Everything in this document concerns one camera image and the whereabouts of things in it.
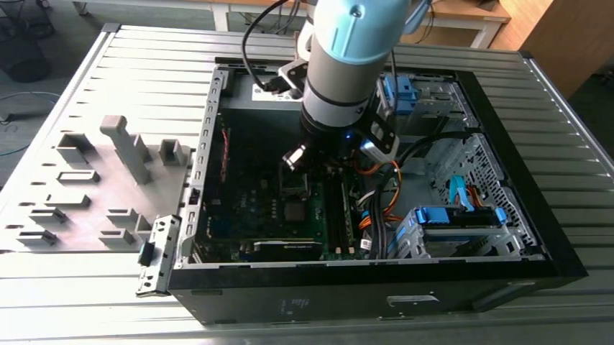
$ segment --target blue cable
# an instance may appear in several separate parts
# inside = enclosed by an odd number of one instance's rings
[[[17,153],[17,152],[21,152],[22,150],[25,150],[28,148],[29,144],[26,144],[24,147],[18,148],[18,149],[14,149],[12,151],[8,151],[5,153],[0,153],[0,157],[4,157],[4,156],[8,156],[8,155],[12,155],[13,153]]]

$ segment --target wastebasket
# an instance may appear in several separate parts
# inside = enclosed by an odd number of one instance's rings
[[[38,81],[50,72],[36,39],[8,17],[0,17],[0,69],[18,83]]]
[[[0,0],[0,9],[28,35],[45,38],[56,31],[37,0]]]

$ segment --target table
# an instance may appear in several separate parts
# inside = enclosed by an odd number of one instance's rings
[[[76,105],[93,104],[93,109],[104,94],[130,88],[133,97],[121,98],[114,111],[129,119],[146,117],[166,126],[165,131],[177,128],[177,122],[189,122],[180,135],[195,137],[197,114],[173,111],[172,117],[164,116],[172,98],[162,94],[174,90],[174,101],[190,99],[185,109],[203,113],[204,98],[189,96],[209,82],[213,58],[240,57],[240,33],[128,25],[105,28],[0,193],[0,219],[12,217],[14,207],[28,207],[16,205],[20,193],[66,121],[72,116],[93,116],[88,111],[74,113]],[[256,34],[248,49],[253,58],[289,60],[293,39]],[[0,254],[0,340],[397,344],[400,339],[420,339],[425,344],[606,344],[614,335],[612,161],[531,59],[515,52],[419,45],[399,45],[395,52],[399,65],[475,73],[575,246],[587,278],[483,314],[204,328],[173,298],[134,297],[136,253]],[[197,145],[188,139],[185,144]]]
[[[172,7],[180,9],[205,9],[213,13],[216,31],[228,31],[228,14],[231,12],[260,14],[273,4],[273,0],[88,0],[100,4],[122,4],[153,7]],[[281,14],[288,15],[292,8],[291,0],[281,9]],[[86,2],[73,2],[78,14],[86,13]],[[475,7],[469,0],[440,0],[433,3],[435,27],[479,30],[471,43],[472,48],[487,48],[499,31],[500,25],[510,21],[510,15],[497,4],[492,11]],[[299,9],[299,17],[307,16],[307,11]],[[421,22],[427,25],[428,15]]]

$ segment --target label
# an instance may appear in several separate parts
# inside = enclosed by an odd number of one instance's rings
[[[360,249],[371,250],[371,241],[368,239],[360,240]]]
[[[308,298],[279,300],[279,314],[287,316],[295,315],[301,309],[308,307],[309,302]]]
[[[251,86],[251,100],[252,101],[267,101],[267,102],[300,102],[301,99],[292,99],[289,91],[273,95],[269,92],[264,92],[256,84]]]

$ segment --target floor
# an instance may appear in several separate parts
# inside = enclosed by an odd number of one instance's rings
[[[70,2],[60,0],[49,0],[49,2],[52,8],[48,14],[56,28],[56,34],[40,40],[38,45],[53,67],[52,74],[40,82],[20,84],[13,83],[0,72],[0,98],[20,91],[61,93],[104,23],[116,22],[181,29],[215,29],[213,15],[208,11],[88,4],[86,8],[90,14],[80,17]],[[261,28],[273,27],[276,21],[277,17],[271,15],[263,20]],[[288,32],[299,30],[300,27],[301,19],[297,18],[292,22]],[[232,13],[229,15],[229,30],[243,32],[244,28],[244,18]],[[1,154],[24,147],[32,141],[45,119],[44,113],[49,110],[49,100],[54,100],[54,98],[52,96],[24,95],[0,101],[1,109],[28,109],[28,113],[42,112],[41,116],[20,116],[9,124],[0,124],[0,187],[8,180],[22,156],[22,151],[6,156],[1,156]]]
[[[213,15],[208,11],[89,4],[90,15],[80,17],[68,1],[50,0],[50,4],[52,9],[48,13],[56,34],[40,40],[38,44],[53,66],[52,74],[40,82],[17,84],[8,79],[4,73],[0,73],[0,97],[20,91],[61,93],[100,28],[106,22],[182,29],[215,28]],[[275,21],[276,17],[267,18],[263,22],[263,28],[272,27]],[[300,26],[300,20],[296,20],[289,32],[299,29]],[[244,19],[239,14],[229,15],[229,30],[244,31]],[[599,78],[594,77],[588,79],[570,100],[571,106],[611,156],[614,156],[614,136],[611,136],[614,116],[610,116],[610,109],[614,109],[612,93],[614,86],[603,86],[599,83]],[[45,119],[44,113],[49,109],[49,101],[52,100],[52,96],[25,95],[0,103],[0,106],[8,109],[28,109],[32,114],[42,114],[20,116],[10,123],[0,124],[0,187],[8,180],[22,151],[5,156],[1,154],[24,147],[30,142]]]

